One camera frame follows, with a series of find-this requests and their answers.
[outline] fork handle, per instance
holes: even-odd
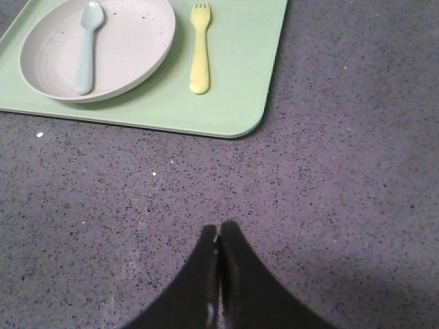
[[[195,33],[195,51],[193,53],[191,91],[195,94],[203,94],[209,89],[209,60],[207,59],[206,30],[198,30]]]

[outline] plastic utensil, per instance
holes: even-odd
[[[75,91],[79,95],[86,95],[93,88],[95,31],[104,22],[104,17],[104,10],[96,1],[90,1],[82,13],[81,26],[85,29],[85,35],[75,84]]]
[[[209,60],[207,58],[206,31],[211,20],[208,3],[196,4],[192,8],[191,22],[195,28],[195,51],[193,53],[190,89],[203,94],[209,89]]]

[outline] plate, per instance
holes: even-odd
[[[120,95],[145,81],[160,66],[176,28],[166,0],[100,0],[105,21],[95,35],[95,84],[87,95],[75,92],[75,76],[88,0],[68,0],[41,19],[20,54],[21,75],[38,93],[85,103]]]

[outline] spoon bowl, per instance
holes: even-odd
[[[84,29],[95,31],[104,22],[104,10],[96,1],[90,1],[84,9],[81,18],[81,26]]]

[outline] spoon handle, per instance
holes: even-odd
[[[88,94],[93,88],[93,49],[94,49],[95,34],[94,31],[86,29],[84,40],[82,41],[82,49],[80,61],[78,64],[78,71],[75,83],[75,92],[79,95]]]

